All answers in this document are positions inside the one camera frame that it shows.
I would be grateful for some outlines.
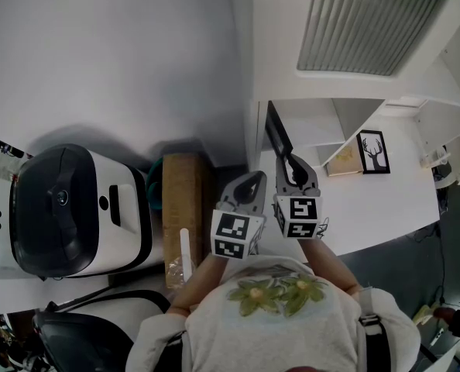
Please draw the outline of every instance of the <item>picture frame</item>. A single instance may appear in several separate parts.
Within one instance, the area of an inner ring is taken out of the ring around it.
[[[357,144],[364,174],[390,173],[390,163],[381,131],[362,130],[357,135]]]

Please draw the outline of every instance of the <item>black panel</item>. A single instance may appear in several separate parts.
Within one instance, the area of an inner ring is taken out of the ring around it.
[[[94,161],[83,147],[62,145],[26,162],[13,193],[12,242],[20,267],[64,277],[87,267],[98,249]]]
[[[122,227],[120,221],[120,201],[118,199],[118,186],[116,184],[109,187],[109,212],[113,224]]]
[[[293,147],[275,105],[271,101],[268,102],[265,129],[276,156],[284,160],[285,157],[288,157],[292,153]]]
[[[62,372],[124,372],[133,341],[115,324],[92,315],[37,312],[34,325]]]

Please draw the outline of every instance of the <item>air vent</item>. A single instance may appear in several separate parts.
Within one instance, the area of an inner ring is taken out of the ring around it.
[[[438,0],[312,0],[300,71],[390,76]]]

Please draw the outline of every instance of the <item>deer antler picture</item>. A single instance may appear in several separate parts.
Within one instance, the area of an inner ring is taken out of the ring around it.
[[[375,137],[375,142],[376,142],[376,145],[368,145],[368,141],[371,140],[371,143],[372,143],[372,136],[370,137],[367,137],[367,136],[362,136],[363,133],[369,133],[369,134],[373,134],[373,135],[377,135],[379,137],[379,139],[377,139]],[[384,150],[384,146],[385,146],[385,143],[383,142],[383,135],[380,131],[361,131],[361,133],[358,135],[358,142],[359,142],[359,148],[362,148],[364,150],[364,155],[369,157],[372,161],[372,166],[373,168],[372,169],[368,169],[366,168],[366,164],[365,165],[365,172],[369,173],[369,172],[379,172],[379,173],[389,173],[390,172],[390,168],[389,168],[389,165],[388,165],[388,159],[387,159],[387,156],[386,156],[386,151]],[[382,161],[382,164],[384,163],[384,165],[380,165],[380,163],[378,162],[378,156],[380,154],[383,153],[383,156],[384,156],[384,161]]]

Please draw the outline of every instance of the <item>white desk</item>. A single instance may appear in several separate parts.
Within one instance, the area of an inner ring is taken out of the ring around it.
[[[427,368],[425,372],[447,372],[452,364],[459,343],[460,342],[457,342],[447,353],[441,356],[436,363]]]
[[[383,132],[390,174],[328,177],[324,168],[316,168],[323,198],[322,216],[330,218],[323,240],[338,255],[385,243],[439,220],[431,170],[420,166],[421,140],[413,119],[373,116],[365,128]],[[307,153],[298,155],[307,161]],[[259,252],[305,262],[297,241],[281,236],[273,216],[275,159],[272,150],[261,153],[259,169],[268,177],[264,208],[268,220]]]

